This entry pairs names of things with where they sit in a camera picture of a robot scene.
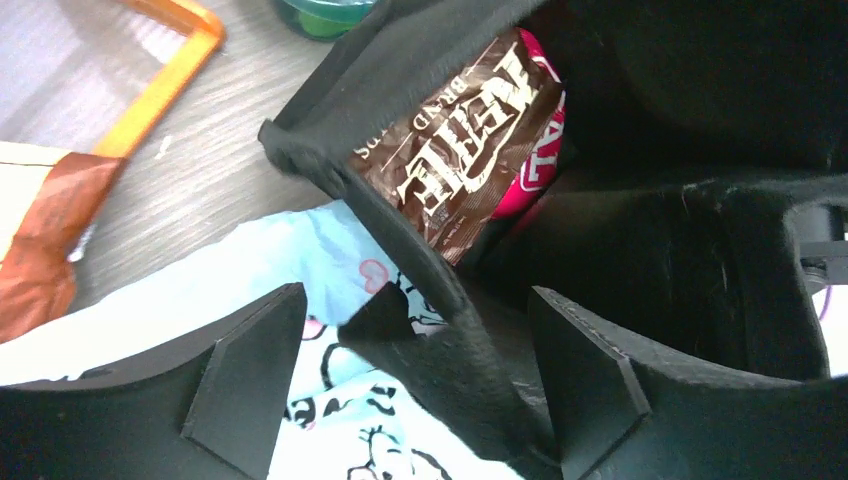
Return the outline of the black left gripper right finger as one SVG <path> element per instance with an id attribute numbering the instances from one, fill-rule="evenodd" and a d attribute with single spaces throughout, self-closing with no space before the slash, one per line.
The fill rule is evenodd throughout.
<path id="1" fill-rule="evenodd" d="M 843 479 L 847 381 L 708 362 L 554 290 L 528 301 L 566 479 Z"/>

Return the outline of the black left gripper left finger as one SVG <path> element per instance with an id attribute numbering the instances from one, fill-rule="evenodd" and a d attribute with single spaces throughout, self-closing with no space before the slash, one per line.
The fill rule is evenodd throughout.
<path id="1" fill-rule="evenodd" d="M 5 479 L 264 479 L 306 316 L 299 283 L 155 348 L 1 390 Z"/>

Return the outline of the light blue plastic bag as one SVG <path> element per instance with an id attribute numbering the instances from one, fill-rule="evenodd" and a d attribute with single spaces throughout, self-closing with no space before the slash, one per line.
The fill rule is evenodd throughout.
<path id="1" fill-rule="evenodd" d="M 238 226 L 221 241 L 1 347 L 1 382 L 78 379 L 90 368 L 208 325 L 287 283 L 307 320 L 269 475 L 273 479 L 512 479 L 475 455 L 392 376 L 339 345 L 338 327 L 386 283 L 415 332 L 442 318 L 342 202 Z"/>

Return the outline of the black tote bag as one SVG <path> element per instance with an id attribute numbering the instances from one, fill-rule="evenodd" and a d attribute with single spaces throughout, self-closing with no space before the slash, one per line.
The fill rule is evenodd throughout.
<path id="1" fill-rule="evenodd" d="M 843 1 L 380 1 L 259 140 L 347 203 L 445 326 L 421 337 L 386 285 L 342 344 L 401 381 L 478 456 L 566 479 L 550 412 L 524 400 L 493 334 L 509 317 L 349 162 L 498 36 L 532 33 L 566 92 L 566 168 L 484 260 L 538 368 L 544 287 L 690 356 L 835 379 L 808 286 L 847 279 Z"/>

